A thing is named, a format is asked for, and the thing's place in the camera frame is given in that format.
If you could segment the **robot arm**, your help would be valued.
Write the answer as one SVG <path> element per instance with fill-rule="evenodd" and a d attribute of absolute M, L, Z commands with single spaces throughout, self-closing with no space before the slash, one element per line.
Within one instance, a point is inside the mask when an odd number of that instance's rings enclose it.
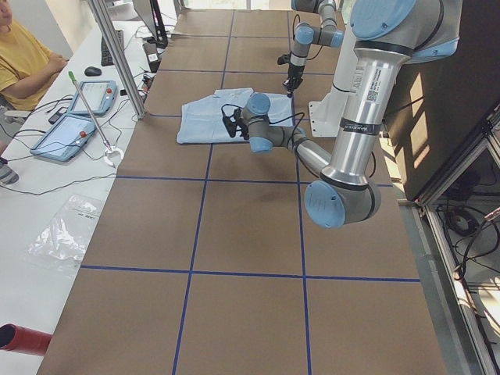
<path fill-rule="evenodd" d="M 344 38 L 344 31 L 338 28 L 338 1 L 292 1 L 295 11 L 315 13 L 320 16 L 320 25 L 312 26 L 300 22 L 295 27 L 294 44 L 288 54 L 278 58 L 277 64 L 288 64 L 287 79 L 283 82 L 287 96 L 291 98 L 300 86 L 311 45 L 338 48 Z"/>
<path fill-rule="evenodd" d="M 255 93 L 222 121 L 255 153 L 285 147 L 317 175 L 305 190 L 305 207 L 321 227 L 369 219 L 380 191 L 366 175 L 399 70 L 452 55 L 459 41 L 460 1 L 357 1 L 348 21 L 357 59 L 334 148 L 328 152 L 298 128 L 274 126 L 270 99 Z"/>

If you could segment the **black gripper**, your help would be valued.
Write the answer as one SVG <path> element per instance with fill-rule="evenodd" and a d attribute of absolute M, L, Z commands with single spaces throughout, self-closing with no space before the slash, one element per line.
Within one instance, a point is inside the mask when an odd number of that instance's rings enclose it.
<path fill-rule="evenodd" d="M 224 111 L 223 114 L 223 125 L 225 126 L 227 133 L 231 138 L 235 138 L 237 132 L 240 132 L 240 136 L 245 140 L 249 140 L 248 126 L 245 124 L 241 117 L 241 109 L 235 109 L 231 116 L 227 116 Z"/>
<path fill-rule="evenodd" d="M 302 83 L 303 72 L 304 72 L 304 66 L 296 66 L 294 64 L 289 65 L 287 71 L 287 79 L 285 80 L 285 82 L 283 82 L 283 85 L 287 92 L 287 96 L 289 98 L 293 97 L 294 91 Z"/>

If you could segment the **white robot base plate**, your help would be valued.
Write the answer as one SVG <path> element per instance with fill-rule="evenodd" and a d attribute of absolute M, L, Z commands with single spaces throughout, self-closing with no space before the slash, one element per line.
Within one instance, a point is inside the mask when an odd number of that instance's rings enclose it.
<path fill-rule="evenodd" d="M 312 136 L 315 138 L 335 138 L 339 126 L 334 120 L 329 104 L 325 101 L 309 102 L 309 122 Z"/>

